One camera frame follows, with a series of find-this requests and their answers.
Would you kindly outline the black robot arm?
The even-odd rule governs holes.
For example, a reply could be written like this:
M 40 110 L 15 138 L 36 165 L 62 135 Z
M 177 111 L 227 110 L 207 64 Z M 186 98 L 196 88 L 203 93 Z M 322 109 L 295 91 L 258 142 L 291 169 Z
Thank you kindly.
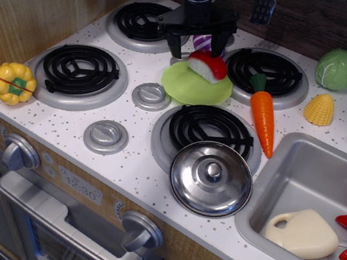
M 214 57 L 222 54 L 232 34 L 237 31 L 240 14 L 220 8 L 217 0 L 183 0 L 176 9 L 157 17 L 158 30 L 164 35 L 171 55 L 182 56 L 181 38 L 184 36 L 210 35 Z

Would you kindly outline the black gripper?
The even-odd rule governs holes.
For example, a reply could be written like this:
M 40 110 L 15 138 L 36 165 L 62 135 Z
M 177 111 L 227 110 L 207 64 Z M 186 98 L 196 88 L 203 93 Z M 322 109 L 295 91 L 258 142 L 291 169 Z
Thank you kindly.
M 182 56 L 182 35 L 211 35 L 212 57 L 222 55 L 227 42 L 237 30 L 240 14 L 236 10 L 222 8 L 215 0 L 183 0 L 174 10 L 156 16 L 161 30 L 167 33 L 171 55 Z

